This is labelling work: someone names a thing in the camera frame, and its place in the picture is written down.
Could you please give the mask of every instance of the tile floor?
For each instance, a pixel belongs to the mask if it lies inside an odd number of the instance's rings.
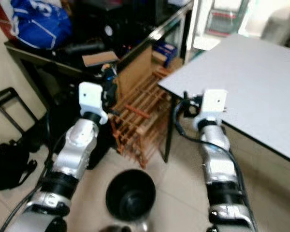
[[[0,191],[0,226],[15,204],[36,182],[46,153],[47,149],[42,147],[37,154],[32,154],[38,160],[39,167],[23,186]],[[242,152],[241,157],[255,162],[254,158],[248,158],[249,153]],[[159,153],[153,156],[146,170],[157,188],[156,201],[148,219],[150,231],[206,231],[210,223],[207,220],[208,202],[201,163],[197,145],[180,138],[176,132],[169,163],[165,164]],[[267,188],[266,184],[257,182],[256,172],[250,166],[244,167],[244,164],[240,162],[260,231],[290,232],[290,200],[284,199],[282,202],[275,188]],[[86,171],[66,218],[69,232],[98,232],[109,225],[123,225],[108,213],[105,192],[110,181],[119,172],[129,168],[139,167],[137,163],[110,149],[94,170]]]

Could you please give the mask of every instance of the black table leg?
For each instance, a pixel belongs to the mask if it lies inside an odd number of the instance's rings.
[[[173,132],[173,114],[176,105],[176,97],[171,94],[171,110],[169,116],[169,123],[168,123],[168,133],[166,137],[165,143],[165,153],[164,153],[164,162],[167,163],[169,159],[170,149],[171,149],[171,141],[172,141],[172,132]]]

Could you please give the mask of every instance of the black strap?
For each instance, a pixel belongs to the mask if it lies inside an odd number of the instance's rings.
[[[35,160],[31,160],[28,164],[27,164],[27,168],[26,168],[26,172],[27,174],[25,175],[25,177],[18,183],[18,185],[16,185],[16,187],[22,185],[26,180],[27,178],[30,176],[31,173],[34,172],[34,170],[36,169],[36,167],[38,166],[38,163],[37,161]]]

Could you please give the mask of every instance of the black desk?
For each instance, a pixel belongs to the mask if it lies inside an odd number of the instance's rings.
[[[117,71],[123,70],[142,51],[152,43],[167,36],[178,25],[180,26],[179,50],[186,50],[186,38],[189,30],[192,2],[180,8],[162,25],[154,29],[140,44],[126,54],[117,64]],[[68,91],[69,87],[77,86],[82,81],[99,82],[97,73],[100,67],[84,67],[80,60],[69,60],[66,57],[52,53],[24,47],[20,43],[8,41],[6,48],[23,71],[27,81],[34,89],[46,108],[55,104],[54,95],[57,87],[51,78],[42,78],[42,75],[53,76],[60,83],[61,89]]]

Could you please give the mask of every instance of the luggage trolley handle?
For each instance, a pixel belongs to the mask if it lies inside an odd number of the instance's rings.
[[[9,102],[10,100],[16,98],[19,103],[23,106],[23,108],[27,111],[27,113],[31,116],[34,122],[38,122],[38,119],[33,114],[33,112],[27,107],[27,105],[20,98],[16,90],[12,87],[6,88],[0,91],[0,111],[6,116],[6,118],[18,129],[21,134],[24,134],[25,131],[15,122],[15,120],[5,111],[4,104]]]

